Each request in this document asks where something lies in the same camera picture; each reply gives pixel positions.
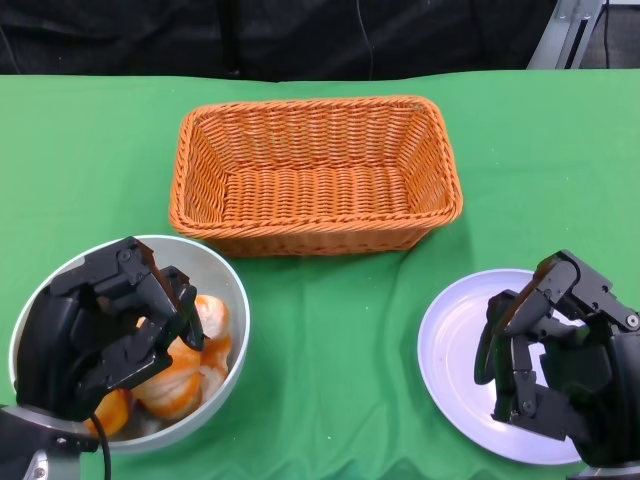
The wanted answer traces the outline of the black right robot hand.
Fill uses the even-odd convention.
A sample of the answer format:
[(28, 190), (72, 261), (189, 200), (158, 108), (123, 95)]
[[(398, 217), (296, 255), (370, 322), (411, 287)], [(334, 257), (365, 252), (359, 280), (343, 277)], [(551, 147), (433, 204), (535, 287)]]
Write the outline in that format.
[(494, 384), (494, 420), (571, 440), (579, 478), (638, 478), (639, 313), (571, 252), (490, 298), (474, 380)]

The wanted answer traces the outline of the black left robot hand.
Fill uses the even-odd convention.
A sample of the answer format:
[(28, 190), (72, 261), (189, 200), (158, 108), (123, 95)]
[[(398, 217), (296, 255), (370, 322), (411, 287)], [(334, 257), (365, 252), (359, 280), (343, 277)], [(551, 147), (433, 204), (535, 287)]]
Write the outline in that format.
[(86, 255), (35, 297), (17, 350), (17, 403), (84, 421), (112, 391), (167, 369), (176, 338), (202, 350), (196, 293), (134, 237)]

